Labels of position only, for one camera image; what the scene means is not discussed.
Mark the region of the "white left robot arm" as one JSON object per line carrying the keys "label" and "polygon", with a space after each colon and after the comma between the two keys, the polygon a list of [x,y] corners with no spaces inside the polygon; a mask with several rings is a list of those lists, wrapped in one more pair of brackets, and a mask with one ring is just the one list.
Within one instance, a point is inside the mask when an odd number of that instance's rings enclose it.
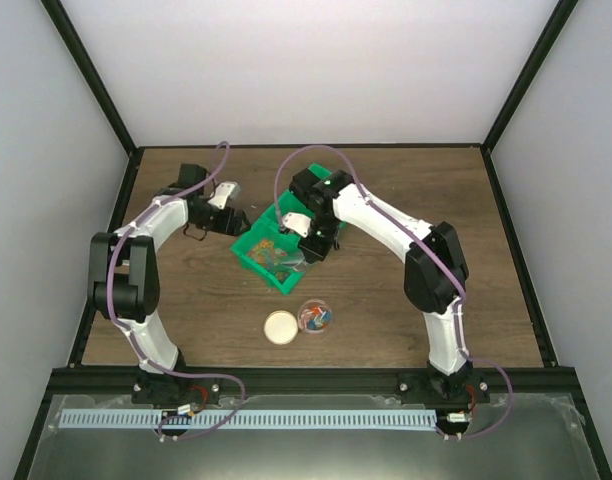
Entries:
{"label": "white left robot arm", "polygon": [[169,237],[193,225],[208,233],[238,237],[251,223],[229,205],[241,187],[196,164],[183,164],[177,181],[157,191],[135,219],[90,243],[87,297],[126,337],[145,372],[159,374],[156,393],[167,403],[182,402],[189,377],[176,370],[181,352],[168,337],[158,313],[157,252]]}

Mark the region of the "silver metal scoop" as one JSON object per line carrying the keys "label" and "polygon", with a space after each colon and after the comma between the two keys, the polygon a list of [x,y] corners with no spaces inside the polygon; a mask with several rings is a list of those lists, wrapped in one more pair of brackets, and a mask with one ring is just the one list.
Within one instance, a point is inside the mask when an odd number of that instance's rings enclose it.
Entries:
{"label": "silver metal scoop", "polygon": [[296,251],[282,256],[278,263],[278,269],[289,273],[303,273],[310,267],[301,251]]}

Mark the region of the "green bin with star candies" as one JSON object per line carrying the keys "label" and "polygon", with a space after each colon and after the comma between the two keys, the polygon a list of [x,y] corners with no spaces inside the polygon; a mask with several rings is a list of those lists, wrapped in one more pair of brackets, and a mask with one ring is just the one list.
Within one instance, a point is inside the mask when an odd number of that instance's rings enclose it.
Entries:
{"label": "green bin with star candies", "polygon": [[298,240],[297,235],[280,233],[276,224],[261,220],[235,241],[231,251],[244,269],[288,295],[305,274],[294,269],[294,261],[301,259]]}

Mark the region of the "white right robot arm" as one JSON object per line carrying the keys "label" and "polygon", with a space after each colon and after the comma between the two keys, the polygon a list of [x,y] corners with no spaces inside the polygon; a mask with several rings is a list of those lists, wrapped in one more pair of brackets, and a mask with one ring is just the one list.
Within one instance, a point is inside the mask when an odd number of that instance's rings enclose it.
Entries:
{"label": "white right robot arm", "polygon": [[338,246],[343,223],[352,225],[387,247],[404,265],[404,292],[423,313],[429,339],[433,396],[444,403],[466,390],[460,372],[468,361],[459,330],[469,276],[464,253],[453,226],[432,225],[384,202],[351,174],[338,170],[320,179],[304,169],[291,180],[289,191],[309,210],[288,212],[282,227],[300,237],[298,248],[306,264],[325,260]]}

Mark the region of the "cream jar lid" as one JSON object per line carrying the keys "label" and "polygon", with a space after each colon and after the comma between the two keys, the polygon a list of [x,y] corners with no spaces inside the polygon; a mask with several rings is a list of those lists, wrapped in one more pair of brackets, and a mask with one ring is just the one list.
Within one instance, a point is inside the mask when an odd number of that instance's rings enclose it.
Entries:
{"label": "cream jar lid", "polygon": [[274,311],[263,324],[266,339],[275,345],[291,343],[297,336],[299,327],[295,316],[285,310]]}

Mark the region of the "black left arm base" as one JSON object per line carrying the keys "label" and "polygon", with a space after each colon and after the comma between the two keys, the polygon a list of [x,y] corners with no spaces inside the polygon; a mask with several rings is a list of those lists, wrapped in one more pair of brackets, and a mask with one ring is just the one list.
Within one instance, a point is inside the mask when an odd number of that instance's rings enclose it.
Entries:
{"label": "black left arm base", "polygon": [[210,377],[206,379],[181,378],[168,374],[148,373],[136,369],[132,374],[132,400],[136,404],[160,406],[179,406],[186,403],[201,403],[203,391],[207,402],[215,403],[220,396],[223,380]]}

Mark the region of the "green bin with popsicle candies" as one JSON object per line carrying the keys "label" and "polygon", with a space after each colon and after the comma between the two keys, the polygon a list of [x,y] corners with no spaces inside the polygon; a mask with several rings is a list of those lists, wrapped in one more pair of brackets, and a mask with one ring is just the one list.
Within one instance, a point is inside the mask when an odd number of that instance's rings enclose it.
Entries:
{"label": "green bin with popsicle candies", "polygon": [[293,178],[293,194],[311,213],[311,229],[323,234],[340,223],[334,211],[334,201],[341,191],[353,184],[353,177],[343,171],[329,172],[316,166],[304,169]]}

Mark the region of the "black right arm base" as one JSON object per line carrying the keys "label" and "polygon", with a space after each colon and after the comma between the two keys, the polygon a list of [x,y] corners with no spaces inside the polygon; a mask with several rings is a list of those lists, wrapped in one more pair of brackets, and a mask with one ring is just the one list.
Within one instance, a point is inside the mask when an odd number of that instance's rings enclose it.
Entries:
{"label": "black right arm base", "polygon": [[397,376],[398,392],[405,403],[435,406],[461,406],[472,399],[479,405],[490,402],[490,394],[481,388],[485,378],[477,370],[465,370],[446,376],[432,368],[414,369]]}

